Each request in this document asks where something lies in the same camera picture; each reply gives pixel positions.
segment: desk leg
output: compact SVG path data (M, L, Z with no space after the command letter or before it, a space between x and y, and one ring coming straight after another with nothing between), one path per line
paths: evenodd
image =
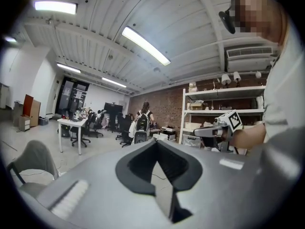
M81 126L78 127L78 154L81 155Z
M59 150L62 153L62 146L61 146L61 124L58 122L58 139L59 139Z

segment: fluorescent light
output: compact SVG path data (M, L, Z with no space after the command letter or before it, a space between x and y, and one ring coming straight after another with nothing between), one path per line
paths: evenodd
M148 41L146 41L142 36L140 36L130 27L125 27L122 35L149 52L153 57L160 61L161 64L168 65L171 63L162 53L160 53L154 46L152 46Z
M70 2L37 1L35 2L35 9L76 14L76 4Z
M8 42L17 42L15 38L12 38L10 36L5 36L4 40L8 41Z
M61 63L57 63L57 66L58 66L58 67L61 67L61 68L63 68L63 69L69 70L69 71L74 71L74 72L76 72L76 73L81 73L80 70L75 69L75 68L72 68L72 67L67 66L67 65L63 65L63 64L61 64Z
M105 78L105 77L103 77L103 78L102 78L102 80L107 81L107 82L111 82L111 83L113 83L113 84L116 84L116 85L119 85L119 86L122 86L122 87L126 87L126 86L125 86L125 85L123 85L123 84L120 84L120 83L114 82L114 81L109 80L109 79L107 79L107 78Z

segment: ponytail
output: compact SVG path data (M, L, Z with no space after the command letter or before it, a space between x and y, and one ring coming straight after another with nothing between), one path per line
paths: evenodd
M149 109L149 102L144 102L143 108L141 109L142 114L146 114Z

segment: woman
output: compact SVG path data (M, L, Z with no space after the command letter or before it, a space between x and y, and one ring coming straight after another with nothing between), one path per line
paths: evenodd
M137 112L134 122L137 122L137 120L141 114L147 114L147 116L150 120L150 126L152 125L152 123L154 123L153 113L149 110L149 102L144 102L143 108Z

